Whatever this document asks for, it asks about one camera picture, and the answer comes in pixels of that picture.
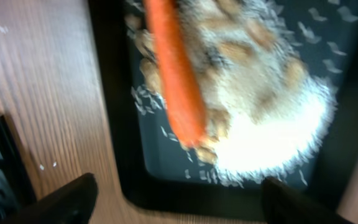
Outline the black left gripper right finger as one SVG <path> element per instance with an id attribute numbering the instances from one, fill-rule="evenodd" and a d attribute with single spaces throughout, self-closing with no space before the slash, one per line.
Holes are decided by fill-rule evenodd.
<path id="1" fill-rule="evenodd" d="M 274 177 L 262 182 L 262 210 L 268 224 L 352 224 Z"/>

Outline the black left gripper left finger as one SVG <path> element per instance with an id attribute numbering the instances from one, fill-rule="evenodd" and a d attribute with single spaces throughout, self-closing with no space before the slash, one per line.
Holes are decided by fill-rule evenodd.
<path id="1" fill-rule="evenodd" d="M 1 224 L 89 223 L 98 197 L 92 173 L 85 173 L 37 203 L 8 216 Z"/>

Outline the pile of white rice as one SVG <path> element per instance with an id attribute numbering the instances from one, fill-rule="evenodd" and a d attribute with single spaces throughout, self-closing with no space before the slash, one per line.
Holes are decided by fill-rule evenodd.
<path id="1" fill-rule="evenodd" d="M 304 180 L 301 166 L 334 118 L 358 1 L 178 1 L 176 10 L 208 110 L 206 135 L 188 147 L 170 127 L 144 3 L 128 1 L 147 170 L 236 187 L 291 173 Z"/>

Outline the orange carrot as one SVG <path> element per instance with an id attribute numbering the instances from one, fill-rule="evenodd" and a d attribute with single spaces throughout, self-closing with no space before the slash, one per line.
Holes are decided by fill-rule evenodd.
<path id="1" fill-rule="evenodd" d="M 206 134 L 206 108 L 188 58 L 180 18 L 172 0 L 144 0 L 173 133 L 186 147 L 200 145 Z"/>

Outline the pile of peanuts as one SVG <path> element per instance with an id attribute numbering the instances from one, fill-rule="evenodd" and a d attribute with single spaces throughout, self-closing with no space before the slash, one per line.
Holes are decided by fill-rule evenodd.
<path id="1" fill-rule="evenodd" d="M 238 1 L 174 1 L 185 49 L 206 108 L 206 134 L 194 149 L 211 164 L 282 166 L 307 148 L 296 130 L 308 71 L 275 24 Z M 147 27 L 144 2 L 124 22 L 142 58 L 146 88 L 161 97 L 163 85 Z"/>

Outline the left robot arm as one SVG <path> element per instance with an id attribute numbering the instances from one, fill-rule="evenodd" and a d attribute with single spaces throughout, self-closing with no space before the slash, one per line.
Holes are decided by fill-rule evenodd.
<path id="1" fill-rule="evenodd" d="M 287 184 L 229 183 L 209 165 L 199 167 L 178 144 L 156 131 L 135 129 L 135 138 L 119 136 L 118 170 L 124 197 L 146 210 L 210 215 L 268 223 L 344 223 L 310 200 L 300 181 Z M 34 205 L 35 195 L 4 117 L 0 116 L 0 212 Z"/>

